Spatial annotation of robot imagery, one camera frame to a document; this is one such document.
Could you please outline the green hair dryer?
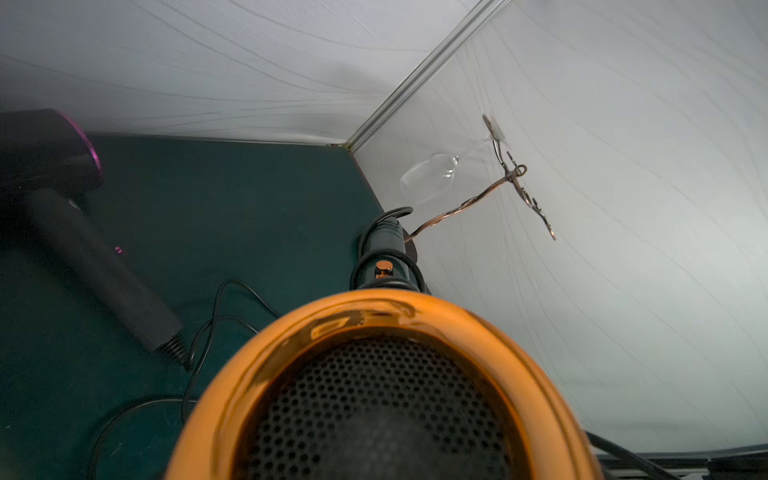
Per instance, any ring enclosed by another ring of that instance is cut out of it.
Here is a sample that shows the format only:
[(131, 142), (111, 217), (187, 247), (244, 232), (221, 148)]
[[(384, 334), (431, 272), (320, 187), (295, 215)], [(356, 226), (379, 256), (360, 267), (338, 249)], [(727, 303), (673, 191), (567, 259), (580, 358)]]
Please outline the green hair dryer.
[(248, 341), (185, 422), (169, 479), (598, 479), (574, 414), (500, 329), (429, 295), (399, 212), (347, 292)]

